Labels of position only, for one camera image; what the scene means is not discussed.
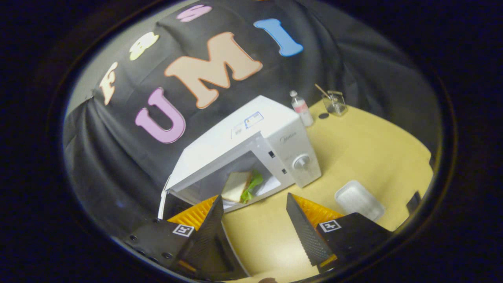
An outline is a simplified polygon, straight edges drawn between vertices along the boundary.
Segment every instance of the white microwave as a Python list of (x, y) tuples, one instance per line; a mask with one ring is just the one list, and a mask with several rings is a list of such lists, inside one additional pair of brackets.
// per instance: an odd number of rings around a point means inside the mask
[(253, 204), (296, 183), (304, 187), (321, 176), (306, 129), (292, 109), (258, 96), (187, 146), (161, 194), (192, 205), (221, 194), (231, 172), (257, 170), (263, 182), (247, 204), (224, 200), (224, 212)]

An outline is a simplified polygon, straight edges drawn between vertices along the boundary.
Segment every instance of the microwave knob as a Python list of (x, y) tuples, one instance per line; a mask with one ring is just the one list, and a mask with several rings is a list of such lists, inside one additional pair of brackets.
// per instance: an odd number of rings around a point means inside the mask
[(303, 154), (295, 159), (293, 162), (293, 168), (298, 169), (298, 170), (306, 170), (307, 165), (311, 162), (311, 158), (309, 158), (309, 155)]

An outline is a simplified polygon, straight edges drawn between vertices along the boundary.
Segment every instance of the white tray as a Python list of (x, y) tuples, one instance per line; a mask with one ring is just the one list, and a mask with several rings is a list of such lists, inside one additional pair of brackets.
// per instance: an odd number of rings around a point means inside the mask
[(356, 180), (339, 189), (335, 199), (346, 214), (360, 213), (372, 221), (377, 221), (385, 212), (384, 206)]

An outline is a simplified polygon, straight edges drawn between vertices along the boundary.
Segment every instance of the table surface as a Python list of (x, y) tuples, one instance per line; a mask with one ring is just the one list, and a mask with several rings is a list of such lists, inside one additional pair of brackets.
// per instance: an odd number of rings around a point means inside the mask
[(311, 266), (286, 211), (289, 192), (344, 214), (334, 194), (351, 180), (360, 182), (385, 209), (376, 221), (394, 231), (409, 216), (406, 204), (418, 191), (423, 197), (433, 176), (431, 153), (414, 136), (363, 110), (349, 107), (342, 117), (320, 119), (322, 101), (309, 108), (307, 128), (322, 176), (299, 188), (292, 185), (222, 218), (229, 241), (254, 282), (273, 277), (287, 283), (318, 274)]

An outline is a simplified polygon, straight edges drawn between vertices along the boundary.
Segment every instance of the blue letter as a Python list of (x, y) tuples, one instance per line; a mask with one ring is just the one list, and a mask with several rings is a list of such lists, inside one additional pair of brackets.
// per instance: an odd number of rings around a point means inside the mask
[(298, 44), (283, 29), (281, 22), (277, 19), (267, 19), (256, 21), (253, 24), (256, 28), (264, 29), (280, 46), (281, 56), (288, 57), (298, 54), (304, 50), (302, 45)]

